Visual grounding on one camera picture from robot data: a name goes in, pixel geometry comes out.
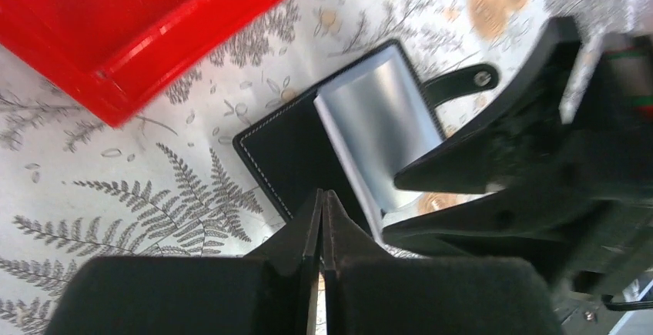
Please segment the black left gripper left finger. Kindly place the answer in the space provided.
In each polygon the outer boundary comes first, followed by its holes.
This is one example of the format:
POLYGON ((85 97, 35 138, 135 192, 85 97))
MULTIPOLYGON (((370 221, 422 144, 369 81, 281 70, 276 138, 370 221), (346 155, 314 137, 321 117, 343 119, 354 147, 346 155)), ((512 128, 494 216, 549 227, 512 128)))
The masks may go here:
POLYGON ((104 256, 69 282, 48 334, 312 334, 323 191, 241 257, 104 256))

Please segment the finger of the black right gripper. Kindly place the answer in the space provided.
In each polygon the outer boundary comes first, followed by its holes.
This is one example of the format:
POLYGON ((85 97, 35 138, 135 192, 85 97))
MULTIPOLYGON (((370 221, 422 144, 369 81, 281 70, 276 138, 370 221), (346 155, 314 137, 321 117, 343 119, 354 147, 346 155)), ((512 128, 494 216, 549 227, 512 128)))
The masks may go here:
POLYGON ((520 257, 552 287, 618 292, 652 264, 652 192, 506 189, 404 220, 384 240, 425 256, 520 257))
POLYGON ((521 69, 494 101, 393 178, 398 189, 484 193, 546 163, 564 138, 560 104, 582 41, 571 16, 548 19, 521 69))

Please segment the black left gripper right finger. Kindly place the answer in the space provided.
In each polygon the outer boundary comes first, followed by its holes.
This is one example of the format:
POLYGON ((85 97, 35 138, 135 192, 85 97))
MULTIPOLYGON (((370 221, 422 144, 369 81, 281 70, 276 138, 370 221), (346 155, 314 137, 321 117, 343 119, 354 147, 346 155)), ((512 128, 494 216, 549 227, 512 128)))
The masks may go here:
POLYGON ((323 194, 330 334, 560 334, 544 281, 513 258, 404 259, 323 194))

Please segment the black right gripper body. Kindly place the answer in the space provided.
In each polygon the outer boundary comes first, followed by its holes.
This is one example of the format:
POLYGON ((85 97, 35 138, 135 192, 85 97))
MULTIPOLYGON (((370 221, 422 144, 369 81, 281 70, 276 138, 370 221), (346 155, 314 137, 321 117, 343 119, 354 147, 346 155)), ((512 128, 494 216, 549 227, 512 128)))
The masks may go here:
POLYGON ((588 199, 652 198, 652 36, 607 34, 563 148, 558 184, 588 199))

